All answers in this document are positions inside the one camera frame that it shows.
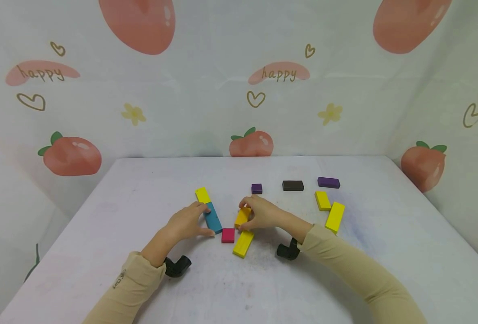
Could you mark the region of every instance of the yellow block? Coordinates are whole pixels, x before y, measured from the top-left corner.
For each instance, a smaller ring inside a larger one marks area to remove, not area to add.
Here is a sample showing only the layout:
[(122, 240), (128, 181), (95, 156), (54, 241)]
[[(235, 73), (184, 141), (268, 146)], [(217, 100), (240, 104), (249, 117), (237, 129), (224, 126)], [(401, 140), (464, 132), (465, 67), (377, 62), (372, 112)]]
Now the yellow block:
[(233, 253), (236, 256), (239, 256), (244, 259), (246, 256), (246, 252), (248, 252), (248, 248), (250, 247), (250, 243), (253, 240), (253, 233), (248, 231), (242, 231), (240, 233), (238, 242), (235, 243)]
[(329, 212), (327, 222), (325, 223), (325, 228), (331, 230), (331, 232), (333, 232), (335, 235), (338, 233), (339, 224), (342, 222), (344, 210), (344, 205), (334, 202), (331, 211)]
[(316, 203), (318, 204), (318, 209), (321, 211), (327, 212), (331, 210), (331, 203), (329, 198), (327, 198), (327, 193), (325, 191), (315, 191)]
[(205, 188), (196, 189), (196, 197), (198, 197), (198, 201), (201, 203), (208, 204), (210, 202), (210, 197)]
[(235, 228), (238, 229), (241, 224), (246, 223), (251, 212), (252, 210), (248, 207), (239, 209), (238, 217), (235, 219)]

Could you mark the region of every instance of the pink block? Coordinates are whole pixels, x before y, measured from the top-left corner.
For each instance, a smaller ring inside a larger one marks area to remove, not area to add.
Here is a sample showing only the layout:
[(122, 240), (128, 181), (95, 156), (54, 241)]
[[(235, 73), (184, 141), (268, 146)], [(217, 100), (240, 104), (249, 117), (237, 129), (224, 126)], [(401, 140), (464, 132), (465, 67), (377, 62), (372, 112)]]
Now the pink block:
[(235, 242), (235, 229), (223, 229), (221, 233), (221, 243)]

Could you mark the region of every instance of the purple block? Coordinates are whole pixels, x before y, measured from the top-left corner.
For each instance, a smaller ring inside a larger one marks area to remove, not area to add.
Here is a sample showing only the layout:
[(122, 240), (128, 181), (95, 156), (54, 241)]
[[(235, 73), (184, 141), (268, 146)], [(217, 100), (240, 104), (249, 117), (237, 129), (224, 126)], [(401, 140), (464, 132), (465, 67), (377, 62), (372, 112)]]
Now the purple block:
[(262, 194), (262, 184), (252, 184), (252, 194)]
[(335, 178), (318, 177), (318, 187), (339, 188), (339, 180)]

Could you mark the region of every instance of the peach illustration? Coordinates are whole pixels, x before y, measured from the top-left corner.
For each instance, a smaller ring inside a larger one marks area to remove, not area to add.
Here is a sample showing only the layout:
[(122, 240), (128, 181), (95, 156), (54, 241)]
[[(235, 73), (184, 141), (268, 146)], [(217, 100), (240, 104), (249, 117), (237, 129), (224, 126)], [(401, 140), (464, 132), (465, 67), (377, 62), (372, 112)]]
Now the peach illustration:
[(99, 0), (100, 10), (113, 34), (143, 54), (165, 51), (174, 37), (172, 0)]
[(255, 127), (246, 131), (244, 136), (232, 136), (230, 156), (233, 157), (269, 157), (273, 152), (273, 140), (267, 133), (255, 131)]
[(450, 4), (451, 0), (383, 0), (374, 18), (374, 38), (390, 53), (409, 53), (433, 32)]
[(447, 146), (430, 148), (423, 141), (417, 141), (416, 145), (401, 157), (401, 170), (421, 192), (427, 192), (439, 183)]
[(102, 164), (99, 150), (88, 140), (80, 137), (63, 137), (61, 133), (52, 134), (51, 146), (37, 152), (53, 173), (59, 176), (83, 176), (95, 174)]

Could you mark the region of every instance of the long sleeve shirt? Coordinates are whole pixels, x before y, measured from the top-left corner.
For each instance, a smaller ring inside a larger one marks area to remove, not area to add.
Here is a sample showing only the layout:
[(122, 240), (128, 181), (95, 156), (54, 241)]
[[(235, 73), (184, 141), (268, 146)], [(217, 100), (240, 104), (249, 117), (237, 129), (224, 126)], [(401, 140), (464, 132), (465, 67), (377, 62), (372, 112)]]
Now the long sleeve shirt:
[[(328, 229), (313, 226), (298, 248), (354, 289), (368, 304), (376, 324), (427, 323), (396, 277)], [(138, 252), (131, 252), (120, 276), (83, 324), (132, 324), (140, 306), (151, 297), (164, 274), (165, 264), (153, 267)]]

